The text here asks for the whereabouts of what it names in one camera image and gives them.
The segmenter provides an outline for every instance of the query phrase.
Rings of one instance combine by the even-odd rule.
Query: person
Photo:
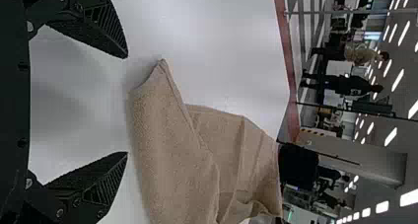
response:
[[[332,180],[332,184],[329,186],[329,189],[331,190],[334,190],[335,183],[340,179],[345,183],[350,182],[350,177],[345,176],[345,175],[341,176],[341,173],[339,173],[337,170],[325,168],[322,166],[317,167],[317,174],[319,177]]]
[[[351,47],[326,47],[319,48],[314,47],[311,49],[310,57],[314,54],[321,54],[328,60],[336,61],[350,61],[354,63],[354,66],[361,66],[365,63],[368,63],[372,60],[390,60],[390,55],[387,51],[382,51],[380,53],[369,49],[369,48],[351,48]]]
[[[319,75],[308,74],[304,72],[303,78],[319,80]],[[322,84],[308,84],[306,81],[301,82],[301,87],[318,90],[321,87],[327,90],[333,90],[336,94],[350,96],[353,100],[364,97],[371,92],[380,93],[384,87],[382,85],[371,85],[366,79],[359,76],[350,76],[346,78],[344,75],[323,75]]]
[[[340,205],[341,207],[347,206],[347,202],[345,200],[340,201],[326,192],[321,193],[317,201],[325,202],[331,209],[334,209],[337,205]]]

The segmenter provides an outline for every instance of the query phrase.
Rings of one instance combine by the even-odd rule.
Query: beige towel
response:
[[[282,215],[277,145],[248,119],[186,106],[165,60],[131,92],[129,106],[152,224]]]

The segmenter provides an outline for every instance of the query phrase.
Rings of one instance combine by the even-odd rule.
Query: white tabletop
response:
[[[113,0],[130,55],[44,27],[31,41],[30,169],[41,182],[130,151],[126,93],[165,58],[186,103],[246,115],[277,136],[289,89],[273,0]],[[129,157],[102,223],[147,223]]]

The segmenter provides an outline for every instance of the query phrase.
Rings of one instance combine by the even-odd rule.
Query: person in black clothing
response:
[[[317,175],[319,177],[327,178],[327,179],[332,180],[332,184],[330,185],[328,183],[328,186],[327,187],[322,188],[322,189],[319,190],[319,193],[324,192],[327,188],[329,188],[331,190],[334,190],[335,183],[339,179],[341,179],[345,183],[349,183],[350,182],[350,177],[348,177],[348,176],[341,176],[341,174],[338,171],[333,170],[333,169],[329,169],[329,168],[325,168],[325,167],[322,167],[322,166],[318,166],[317,167]]]
[[[345,200],[339,201],[334,196],[329,195],[326,192],[323,192],[319,198],[318,201],[325,202],[328,207],[331,209],[334,209],[337,205],[340,205],[341,207],[347,206],[347,202]]]
[[[305,72],[303,74],[303,78],[315,79],[317,81],[319,80],[319,77],[320,76],[317,74],[308,74]],[[346,78],[343,75],[340,75],[339,77],[334,75],[323,75],[322,79],[322,85],[308,84],[306,81],[303,81],[301,87],[315,90],[323,87],[323,89],[335,91],[336,94],[355,97],[363,97],[371,92],[380,93],[383,90],[382,85],[371,85],[366,79],[359,76]]]

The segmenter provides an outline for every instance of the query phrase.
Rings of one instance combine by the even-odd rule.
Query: towel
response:
[[[129,97],[152,224],[238,224],[282,216],[278,146],[244,116],[185,105],[166,60]]]

